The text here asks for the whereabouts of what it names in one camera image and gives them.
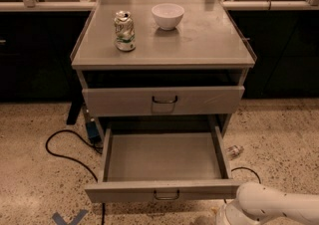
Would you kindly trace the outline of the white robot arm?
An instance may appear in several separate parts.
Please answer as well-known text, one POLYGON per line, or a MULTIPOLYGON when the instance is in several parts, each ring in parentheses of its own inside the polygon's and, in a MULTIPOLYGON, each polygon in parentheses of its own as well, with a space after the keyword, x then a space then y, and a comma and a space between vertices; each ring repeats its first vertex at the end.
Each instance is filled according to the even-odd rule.
POLYGON ((246 182, 238 187, 235 199, 217 211, 215 225, 264 225, 278 217, 319 225, 319 196, 246 182))

